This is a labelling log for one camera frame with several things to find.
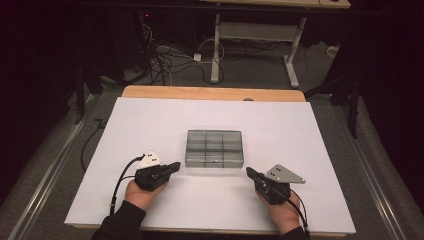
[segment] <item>hand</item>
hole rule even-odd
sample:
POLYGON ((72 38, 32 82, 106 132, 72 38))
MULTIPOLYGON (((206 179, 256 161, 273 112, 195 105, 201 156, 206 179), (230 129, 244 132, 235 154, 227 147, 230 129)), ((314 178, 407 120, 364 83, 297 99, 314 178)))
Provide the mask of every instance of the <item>hand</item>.
MULTIPOLYGON (((269 216, 271 217, 271 220, 274 222, 274 224, 277 225, 281 235, 284 235, 287 232, 300 226, 299 214, 297 213, 296 209, 290 205, 290 203, 286 201, 281 205, 269 205, 269 203, 265 200, 264 197, 262 197, 262 195, 260 195, 258 192, 256 192, 256 194, 268 209, 269 216)), ((297 207, 300 206, 300 200, 296 194, 291 194, 290 200, 296 204, 297 207)))
POLYGON ((127 185, 125 191, 125 200, 134 204, 135 206, 147 211, 153 203, 155 197, 166 187, 169 182, 162 184, 162 186, 156 188, 154 191, 149 192, 140 189, 140 187, 131 180, 127 185))

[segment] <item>transparent box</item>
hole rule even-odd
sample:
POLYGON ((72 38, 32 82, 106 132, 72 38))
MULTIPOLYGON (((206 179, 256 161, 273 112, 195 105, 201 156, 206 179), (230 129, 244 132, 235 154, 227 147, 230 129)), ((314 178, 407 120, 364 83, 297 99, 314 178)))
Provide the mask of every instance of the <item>transparent box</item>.
POLYGON ((243 143, 240 131, 189 130, 186 167, 242 168, 243 143))

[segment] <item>dark sleeve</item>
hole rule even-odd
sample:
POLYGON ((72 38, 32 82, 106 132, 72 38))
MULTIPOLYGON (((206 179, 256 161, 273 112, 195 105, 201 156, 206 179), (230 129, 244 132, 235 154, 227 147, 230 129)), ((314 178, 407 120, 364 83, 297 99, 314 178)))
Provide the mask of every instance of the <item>dark sleeve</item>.
POLYGON ((133 204, 123 201, 121 208, 103 220, 92 240, 139 240, 142 239, 140 225, 146 212, 133 204))
POLYGON ((284 234, 279 240, 307 240, 305 232, 302 227, 295 228, 290 232, 284 234))

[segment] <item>cable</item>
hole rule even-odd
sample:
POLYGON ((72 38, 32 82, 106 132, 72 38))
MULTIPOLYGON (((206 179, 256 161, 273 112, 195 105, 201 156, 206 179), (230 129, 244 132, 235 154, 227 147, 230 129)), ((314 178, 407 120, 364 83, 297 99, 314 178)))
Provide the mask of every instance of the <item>cable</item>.
POLYGON ((172 60, 169 59, 169 58, 167 58, 167 57, 163 57, 160 54, 157 54, 157 56, 153 60, 154 61, 151 61, 150 63, 153 64, 153 66, 154 65, 158 65, 159 66, 159 69, 156 71, 152 67, 152 72, 156 72, 157 74, 156 74, 156 77, 155 77, 154 80, 152 79, 153 78, 153 73, 150 74, 150 77, 152 79, 151 80, 151 84, 154 85, 155 83, 162 81, 163 82, 162 85, 165 86, 165 79, 166 79, 166 77, 168 75, 171 74, 170 73, 170 68, 172 67, 172 60))
POLYGON ((237 45, 241 45, 243 47, 243 50, 239 50, 236 48, 229 48, 226 46, 226 52, 228 53, 229 51, 234 51, 234 52, 243 52, 241 57, 238 58, 228 58, 228 54, 226 55, 227 57, 225 58, 226 60, 229 61, 238 61, 243 59, 244 57, 247 56, 247 54, 251 54, 251 53, 258 53, 258 52, 262 52, 262 51, 273 51, 275 49, 278 48, 278 46, 280 46, 280 44, 284 43, 282 41, 249 41, 249 40, 244 40, 244 39, 239 39, 239 41, 234 41, 232 39, 226 39, 226 38, 222 38, 222 42, 223 45, 225 45, 225 42, 229 42, 229 43, 234 43, 237 45), (258 47, 258 46, 254 46, 252 44, 267 44, 268 46, 266 47, 258 47))
POLYGON ((84 151, 85 148, 87 147, 88 143, 90 142, 91 138, 94 137, 94 135, 99 131, 99 130, 103 130, 106 128, 107 122, 108 120, 106 120, 106 122, 103 124, 103 119, 94 119, 94 121, 98 122, 97 128, 96 130, 94 130, 93 133, 91 133, 91 135, 88 137, 87 141, 85 141, 82 149, 81 149, 81 154, 80 154, 80 163, 81 163, 81 167, 82 170, 84 171, 84 173, 87 171, 87 168, 85 167, 84 164, 84 151))
POLYGON ((147 38, 148 38, 149 39, 149 42, 147 43, 147 47, 146 48, 149 48, 150 47, 150 43, 152 42, 152 39, 153 39, 153 31, 152 31, 152 29, 147 24, 143 24, 142 27, 145 27, 148 30, 148 33, 146 33, 146 36, 143 39, 143 43, 145 43, 147 41, 147 38))
POLYGON ((223 45, 222 45, 219 41, 215 41, 215 39, 206 39, 205 41, 203 41, 203 42, 200 44, 199 48, 197 49, 197 53, 199 53, 199 54, 200 54, 200 49, 202 48, 202 46, 203 46, 206 42, 211 42, 211 41, 216 42, 216 43, 218 43, 218 44, 219 44, 219 46, 221 46, 221 48, 222 48, 222 56, 221 56, 218 60, 223 59, 223 58, 224 58, 224 54, 225 54, 224 46, 223 46, 223 45))
POLYGON ((305 208, 305 204, 303 203, 302 199, 299 197, 299 195, 297 195, 297 193, 293 190, 290 190, 291 192, 293 192, 294 194, 296 194, 296 196, 299 198, 300 202, 302 203, 303 206, 303 211, 305 213, 305 216, 302 214, 302 212, 300 211, 299 207, 293 203, 292 200, 290 200, 289 198, 286 198, 283 194, 281 194, 278 190, 269 187, 269 189, 275 193, 277 193, 278 195, 280 195, 281 197, 283 197, 290 205, 292 205, 292 207, 296 210, 296 212, 299 214, 300 219, 302 220, 303 223, 303 230, 305 231, 306 236, 308 237, 308 239, 310 239, 310 233, 309 233, 309 226, 308 226, 308 220, 306 218, 306 208, 305 208))
POLYGON ((176 38, 173 38, 173 37, 171 37, 171 36, 169 36, 169 35, 167 35, 163 32, 158 32, 158 37, 163 37, 164 39, 171 40, 172 42, 178 44, 179 46, 183 46, 184 48, 189 49, 193 53, 195 52, 195 50, 190 46, 190 44, 187 44, 184 41, 180 41, 176 38))
POLYGON ((172 86, 172 74, 171 74, 171 69, 168 69, 168 68, 166 68, 166 70, 168 71, 168 74, 169 74, 169 86, 172 86))
POLYGON ((185 62, 185 63, 181 63, 181 64, 179 64, 179 65, 175 65, 175 66, 172 66, 172 67, 181 67, 181 66, 184 66, 184 65, 187 65, 187 64, 190 64, 190 63, 195 63, 196 61, 188 61, 188 62, 185 62))
POLYGON ((125 179, 127 179, 127 178, 135 178, 135 176, 126 176, 126 177, 124 177, 124 178, 122 178, 122 180, 125 180, 125 179))
POLYGON ((200 70, 202 70, 203 81, 205 81, 205 82, 206 82, 206 80, 205 80, 205 70, 204 70, 202 67, 197 66, 197 65, 191 65, 191 66, 184 67, 184 68, 182 68, 182 69, 179 69, 178 71, 173 72, 172 74, 177 74, 177 73, 179 73, 179 72, 181 72, 181 71, 183 71, 183 70, 186 70, 186 69, 188 69, 188 68, 191 68, 191 67, 197 67, 197 68, 200 68, 200 70))
POLYGON ((136 161, 141 161, 144 158, 144 154, 141 157, 136 157, 133 160, 131 160, 131 162, 129 162, 127 164, 127 166, 125 167, 124 171, 122 172, 121 176, 118 179, 118 182, 116 183, 116 187, 115 187, 115 191, 113 192, 113 196, 112 196, 112 200, 110 202, 110 212, 109 212, 109 216, 112 216, 113 214, 115 214, 115 203, 116 203, 116 194, 118 193, 118 189, 119 189, 119 185, 121 184, 122 180, 128 178, 128 177, 124 177, 125 173, 127 172, 128 168, 136 161))
POLYGON ((173 48, 173 47, 169 47, 169 46, 166 46, 166 45, 160 45, 160 46, 157 46, 157 48, 168 48, 169 50, 174 50, 176 52, 179 52, 179 53, 182 53, 183 54, 183 55, 170 54, 173 57, 184 57, 184 58, 190 58, 191 60, 194 60, 192 57, 190 57, 189 55, 185 54, 183 51, 180 51, 180 50, 178 50, 176 48, 173 48))

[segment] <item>white table surface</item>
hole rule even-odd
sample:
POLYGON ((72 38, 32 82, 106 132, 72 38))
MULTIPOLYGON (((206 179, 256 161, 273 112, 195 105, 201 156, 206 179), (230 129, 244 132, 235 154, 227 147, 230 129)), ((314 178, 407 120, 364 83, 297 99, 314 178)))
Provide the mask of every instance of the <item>white table surface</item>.
MULTIPOLYGON (((279 163, 306 180, 306 184, 291 184, 291 188, 306 205, 313 234, 355 232, 312 108, 306 102, 119 98, 65 223, 98 227, 109 214, 122 170, 150 149, 164 164, 180 161, 182 165, 148 211, 141 226, 144 229, 275 233, 245 169, 266 172, 279 163), (241 131, 243 168, 186 168, 187 131, 192 129, 241 131)), ((136 165, 127 175, 135 173, 136 165)), ((121 183, 116 209, 126 183, 121 183)))

